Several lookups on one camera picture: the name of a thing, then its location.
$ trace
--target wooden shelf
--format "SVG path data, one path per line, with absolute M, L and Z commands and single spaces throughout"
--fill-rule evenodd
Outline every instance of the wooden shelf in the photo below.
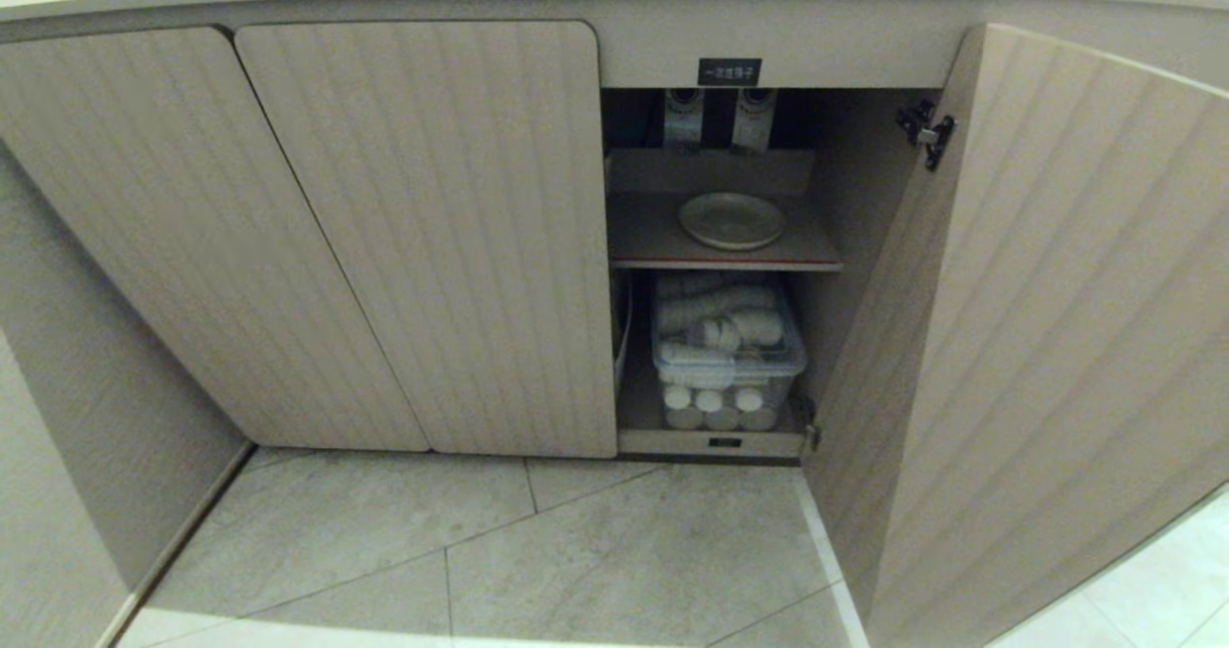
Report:
M 627 369 L 618 396 L 619 454 L 664 454 L 676 456 L 742 456 L 798 459 L 803 449 L 803 425 L 782 406 L 780 421 L 772 432 L 677 430 L 664 425 L 658 397 L 658 369 L 653 365 L 649 338 L 633 328 Z M 713 440 L 737 446 L 717 446 Z
M 750 252 L 701 245 L 678 224 L 691 194 L 614 192 L 606 198 L 611 267 L 624 269 L 771 269 L 839 272 L 841 257 L 803 197 L 766 197 L 785 211 L 785 234 Z

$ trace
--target plate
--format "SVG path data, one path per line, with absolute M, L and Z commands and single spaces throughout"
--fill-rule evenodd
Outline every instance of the plate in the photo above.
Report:
M 688 199 L 678 209 L 678 223 L 703 245 L 732 252 L 763 247 L 785 232 L 785 214 L 775 204 L 734 192 Z

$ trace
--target cabinet door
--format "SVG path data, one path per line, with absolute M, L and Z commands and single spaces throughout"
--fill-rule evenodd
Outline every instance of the cabinet door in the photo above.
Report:
M 805 468 L 876 648 L 982 646 L 1229 477 L 1229 95 L 970 34 Z
M 248 437 L 426 449 L 220 32 L 0 45 L 0 135 Z
M 592 31 L 293 25 L 237 42 L 431 446 L 613 456 Z

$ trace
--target black label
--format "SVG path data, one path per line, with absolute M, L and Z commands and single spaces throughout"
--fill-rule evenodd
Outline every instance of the black label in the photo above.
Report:
M 763 58 L 701 58 L 697 86 L 760 86 Z

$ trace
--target clear plastic container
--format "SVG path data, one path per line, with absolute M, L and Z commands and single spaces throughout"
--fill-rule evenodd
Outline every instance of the clear plastic container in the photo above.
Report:
M 694 419 L 687 411 L 699 409 L 705 425 L 726 428 L 732 409 L 740 421 L 729 430 L 773 429 L 794 377 L 806 368 L 806 350 L 780 280 L 730 274 L 720 288 L 698 285 L 701 293 L 681 295 L 678 277 L 712 284 L 713 272 L 667 275 L 673 285 L 654 288 L 651 336 L 664 424 L 709 429 L 689 427 Z M 662 289 L 669 293 L 660 294 Z

